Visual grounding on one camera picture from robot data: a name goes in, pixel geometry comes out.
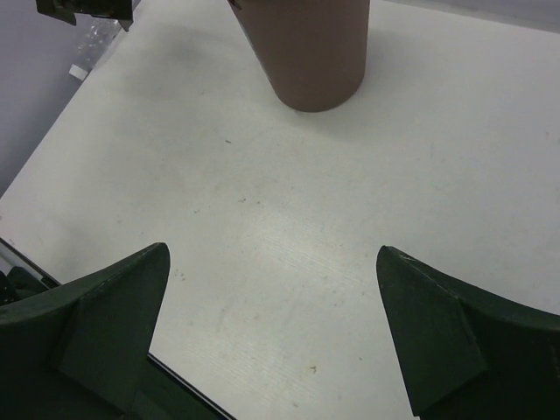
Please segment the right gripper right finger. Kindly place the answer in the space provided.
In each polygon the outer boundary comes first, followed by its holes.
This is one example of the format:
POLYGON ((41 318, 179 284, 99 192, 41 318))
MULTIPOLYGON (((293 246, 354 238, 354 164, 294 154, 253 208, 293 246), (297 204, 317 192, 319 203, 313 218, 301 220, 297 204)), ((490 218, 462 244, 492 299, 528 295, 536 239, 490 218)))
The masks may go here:
POLYGON ((559 317, 381 247, 376 273, 420 419, 557 419, 559 317))

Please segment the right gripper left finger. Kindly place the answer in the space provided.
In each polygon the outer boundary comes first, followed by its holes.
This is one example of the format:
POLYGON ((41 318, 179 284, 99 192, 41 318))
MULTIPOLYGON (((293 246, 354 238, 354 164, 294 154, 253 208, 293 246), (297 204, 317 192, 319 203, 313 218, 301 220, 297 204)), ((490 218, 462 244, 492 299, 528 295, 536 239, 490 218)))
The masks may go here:
POLYGON ((3 419, 135 419, 170 273, 154 243, 1 308, 3 419))

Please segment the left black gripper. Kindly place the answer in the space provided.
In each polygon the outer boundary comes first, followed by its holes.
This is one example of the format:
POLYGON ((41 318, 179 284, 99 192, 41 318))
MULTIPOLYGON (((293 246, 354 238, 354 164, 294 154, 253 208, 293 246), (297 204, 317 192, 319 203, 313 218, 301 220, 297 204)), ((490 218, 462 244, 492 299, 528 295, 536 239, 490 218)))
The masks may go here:
POLYGON ((37 0, 39 14, 76 25, 76 15, 116 20, 127 32, 132 26, 130 0, 37 0))

